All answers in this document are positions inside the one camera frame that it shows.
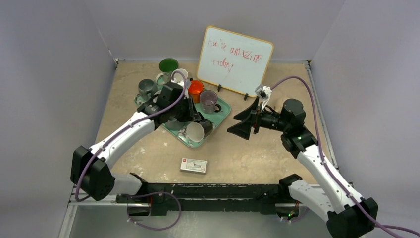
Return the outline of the blue grey mug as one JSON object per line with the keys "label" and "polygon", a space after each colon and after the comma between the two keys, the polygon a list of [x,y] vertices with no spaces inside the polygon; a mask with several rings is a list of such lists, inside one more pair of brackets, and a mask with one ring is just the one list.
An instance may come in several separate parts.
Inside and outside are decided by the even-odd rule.
{"label": "blue grey mug", "polygon": [[144,100],[149,100],[156,92],[158,87],[151,79],[143,79],[138,84],[138,93]]}

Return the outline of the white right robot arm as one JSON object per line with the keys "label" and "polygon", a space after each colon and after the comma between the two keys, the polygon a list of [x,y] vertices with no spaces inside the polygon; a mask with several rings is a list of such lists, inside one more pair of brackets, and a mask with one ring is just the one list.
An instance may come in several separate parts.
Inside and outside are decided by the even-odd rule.
{"label": "white right robot arm", "polygon": [[280,180],[279,198],[304,203],[326,223],[334,238],[359,238],[375,228],[374,220],[378,204],[373,198],[365,199],[331,164],[319,142],[305,127],[306,112],[296,99],[287,99],[281,111],[262,108],[259,99],[234,116],[239,123],[227,131],[248,140],[259,129],[267,128],[282,132],[284,148],[292,154],[316,179],[316,190],[301,178],[292,176]]}

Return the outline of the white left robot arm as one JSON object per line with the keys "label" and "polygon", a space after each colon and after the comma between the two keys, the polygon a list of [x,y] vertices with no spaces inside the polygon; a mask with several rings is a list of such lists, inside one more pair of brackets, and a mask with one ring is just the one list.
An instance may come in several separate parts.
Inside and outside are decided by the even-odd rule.
{"label": "white left robot arm", "polygon": [[100,201],[111,194],[126,194],[134,202],[146,200],[148,190],[137,175],[117,175],[111,168],[135,143],[154,132],[170,119],[179,122],[199,121],[202,115],[195,108],[188,90],[192,81],[166,83],[161,92],[143,102],[119,129],[89,148],[79,146],[72,157],[70,180],[75,184],[75,200]]}

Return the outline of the grey ribbed mug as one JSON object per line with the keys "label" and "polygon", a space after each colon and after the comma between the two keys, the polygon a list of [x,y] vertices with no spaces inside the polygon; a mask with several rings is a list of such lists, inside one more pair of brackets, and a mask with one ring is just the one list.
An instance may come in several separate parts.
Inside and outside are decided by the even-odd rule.
{"label": "grey ribbed mug", "polygon": [[176,119],[171,119],[165,123],[165,127],[171,131],[179,131],[185,126],[184,122],[179,122]]}

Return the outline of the floral mug green inside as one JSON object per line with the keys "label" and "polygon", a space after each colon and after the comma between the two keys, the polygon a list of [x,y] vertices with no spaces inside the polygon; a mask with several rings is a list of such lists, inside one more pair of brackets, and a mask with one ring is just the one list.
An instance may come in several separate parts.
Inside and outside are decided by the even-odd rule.
{"label": "floral mug green inside", "polygon": [[156,76],[158,86],[164,85],[172,80],[172,72],[178,69],[179,62],[174,58],[165,58],[159,63],[160,74]]}

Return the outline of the pink faceted mug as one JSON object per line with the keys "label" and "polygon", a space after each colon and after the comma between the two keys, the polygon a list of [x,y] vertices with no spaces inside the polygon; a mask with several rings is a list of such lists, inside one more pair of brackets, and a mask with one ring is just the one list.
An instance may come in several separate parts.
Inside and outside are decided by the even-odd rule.
{"label": "pink faceted mug", "polygon": [[184,86],[185,79],[189,81],[189,73],[183,68],[176,69],[171,74],[171,82]]}

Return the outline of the black mug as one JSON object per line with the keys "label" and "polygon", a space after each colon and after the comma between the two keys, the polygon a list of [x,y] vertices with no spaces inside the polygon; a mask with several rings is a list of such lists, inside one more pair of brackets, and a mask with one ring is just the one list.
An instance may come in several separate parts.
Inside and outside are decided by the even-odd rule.
{"label": "black mug", "polygon": [[209,135],[204,135],[204,131],[199,122],[191,122],[186,127],[186,134],[193,142],[201,142]]}

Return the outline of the orange mug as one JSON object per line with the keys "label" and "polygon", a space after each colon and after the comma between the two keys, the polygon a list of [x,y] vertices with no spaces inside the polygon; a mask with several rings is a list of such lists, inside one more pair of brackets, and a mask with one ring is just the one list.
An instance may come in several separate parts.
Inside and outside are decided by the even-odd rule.
{"label": "orange mug", "polygon": [[200,102],[200,95],[204,90],[204,85],[199,80],[192,80],[188,89],[189,95],[192,97],[194,103]]}

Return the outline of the lilac mug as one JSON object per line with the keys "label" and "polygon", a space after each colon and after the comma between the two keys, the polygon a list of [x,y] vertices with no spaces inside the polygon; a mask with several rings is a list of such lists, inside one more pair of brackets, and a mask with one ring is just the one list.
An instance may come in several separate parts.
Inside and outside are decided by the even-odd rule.
{"label": "lilac mug", "polygon": [[206,114],[218,113],[221,111],[221,105],[217,102],[218,95],[212,90],[206,90],[200,94],[202,111]]}

